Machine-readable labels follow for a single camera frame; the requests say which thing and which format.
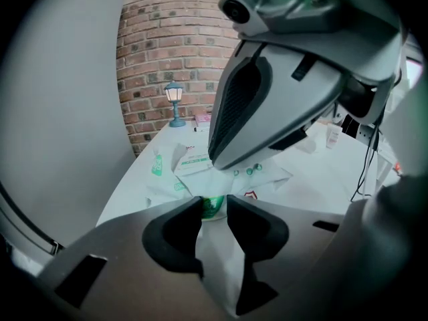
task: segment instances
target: blue lamp post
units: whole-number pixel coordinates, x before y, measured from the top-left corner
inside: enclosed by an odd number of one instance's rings
[[[177,103],[181,101],[181,93],[183,93],[183,87],[172,81],[168,86],[165,87],[165,93],[167,93],[167,99],[174,106],[174,120],[169,122],[170,127],[181,127],[186,125],[184,120],[180,119],[179,109]]]

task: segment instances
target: table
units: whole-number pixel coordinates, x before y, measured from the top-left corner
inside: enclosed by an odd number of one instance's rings
[[[152,166],[147,154],[160,145],[180,142],[186,146],[208,144],[208,132],[194,132],[193,122],[180,128],[166,125],[148,144],[128,169],[107,202],[97,225],[119,217],[141,211],[148,207],[147,192],[142,181],[141,169]],[[312,132],[322,134],[326,126],[315,123]],[[356,139],[342,133],[333,149],[325,148],[319,153],[307,154],[289,148],[274,157],[275,162],[293,174],[293,177],[278,189],[276,196],[268,202],[280,202],[290,207],[345,214],[362,172],[367,147]],[[368,171],[366,192],[376,189],[377,154]]]

